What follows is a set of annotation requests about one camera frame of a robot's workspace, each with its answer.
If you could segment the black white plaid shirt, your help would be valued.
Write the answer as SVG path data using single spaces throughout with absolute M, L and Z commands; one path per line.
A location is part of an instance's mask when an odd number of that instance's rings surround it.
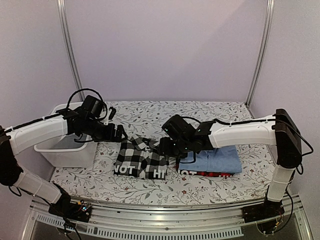
M 156 139 L 135 134 L 124 139 L 120 143 L 113 173 L 142 180 L 164 180 L 169 163 L 159 154 L 159 144 Z

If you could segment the red black shirt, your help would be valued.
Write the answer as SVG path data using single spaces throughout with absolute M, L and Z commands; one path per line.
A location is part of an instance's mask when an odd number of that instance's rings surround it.
M 175 165 L 175 169 L 178 174 L 186 175 L 186 176 L 202 176 L 202 177 L 209 177 L 209 178 L 218 178 L 218 177 L 229 178 L 229 177 L 233 177 L 235 175 L 234 173 L 185 170 L 185 169 L 180 169 L 178 164 Z

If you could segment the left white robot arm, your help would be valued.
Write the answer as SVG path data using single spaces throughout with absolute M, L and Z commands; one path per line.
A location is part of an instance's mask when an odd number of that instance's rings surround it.
M 53 138 L 75 134 L 90 136 L 98 142 L 119 143 L 127 136 L 122 125 L 105 124 L 100 110 L 85 107 L 60 109 L 54 115 L 35 119 L 20 126 L 0 129 L 0 183 L 16 187 L 55 204 L 63 216 L 74 213 L 70 195 L 60 186 L 48 182 L 18 164 L 16 156 L 24 150 Z

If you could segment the light blue shirt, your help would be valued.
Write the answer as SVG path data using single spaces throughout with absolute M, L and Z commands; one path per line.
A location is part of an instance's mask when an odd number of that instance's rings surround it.
M 195 154 L 189 152 L 187 157 L 181 158 L 179 170 L 193 172 L 213 172 L 239 174 L 242 172 L 242 163 L 235 145 L 202 150 Z

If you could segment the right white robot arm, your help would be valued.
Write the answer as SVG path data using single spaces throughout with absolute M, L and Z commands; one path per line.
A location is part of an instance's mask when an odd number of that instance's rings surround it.
M 296 168 L 302 163 L 302 137 L 286 110 L 264 118 L 224 122 L 217 118 L 193 127 L 185 117 L 172 116 L 162 126 L 166 133 L 159 141 L 160 155 L 180 158 L 189 152 L 234 146 L 261 144 L 276 146 L 277 161 L 266 192 L 266 201 L 259 206 L 262 218 L 269 218 L 278 210 Z

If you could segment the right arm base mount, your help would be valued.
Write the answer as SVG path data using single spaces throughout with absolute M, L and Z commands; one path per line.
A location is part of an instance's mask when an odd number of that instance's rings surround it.
M 263 203 L 241 208 L 245 223 L 257 223 L 257 229 L 264 235 L 273 234 L 283 222 L 284 207 L 282 201 L 265 200 Z

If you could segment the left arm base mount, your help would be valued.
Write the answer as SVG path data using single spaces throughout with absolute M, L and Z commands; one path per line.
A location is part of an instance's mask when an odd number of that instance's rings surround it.
M 71 201 L 70 196 L 62 195 L 56 203 L 51 203 L 48 212 L 52 215 L 88 223 L 92 214 L 92 204 L 83 199 Z

